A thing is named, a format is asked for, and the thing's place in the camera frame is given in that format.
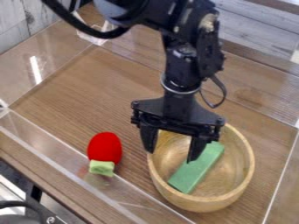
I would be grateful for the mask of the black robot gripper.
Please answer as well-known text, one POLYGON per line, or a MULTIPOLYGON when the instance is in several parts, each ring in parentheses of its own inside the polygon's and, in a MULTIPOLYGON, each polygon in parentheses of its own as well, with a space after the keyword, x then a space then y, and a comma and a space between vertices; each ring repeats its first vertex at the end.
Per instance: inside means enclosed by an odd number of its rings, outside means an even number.
POLYGON ((220 138, 224 118, 197 103, 194 94, 164 91, 158 98, 132 101, 130 108, 130 122, 140 129, 148 153, 154 152, 158 130, 192 136, 186 162, 194 161, 210 140, 220 138))

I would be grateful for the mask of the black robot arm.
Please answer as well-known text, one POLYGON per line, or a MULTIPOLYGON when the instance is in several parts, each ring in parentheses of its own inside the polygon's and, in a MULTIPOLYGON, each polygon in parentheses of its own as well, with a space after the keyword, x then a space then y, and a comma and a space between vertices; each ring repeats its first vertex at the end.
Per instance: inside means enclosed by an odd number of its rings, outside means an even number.
POLYGON ((98 13, 116 26, 110 31, 98 31, 57 0, 41 2, 71 27, 94 38, 114 39, 136 25, 160 32, 165 55, 162 97, 130 103, 130 123, 140 129, 149 153, 154 151, 158 130, 189 136, 186 160, 196 160, 205 145, 220 139, 225 124, 224 118, 210 112, 218 105, 209 102, 201 106, 194 99, 204 81, 226 90, 216 76, 224 68, 225 56, 220 50, 220 13, 214 3, 210 0, 93 0, 98 13))

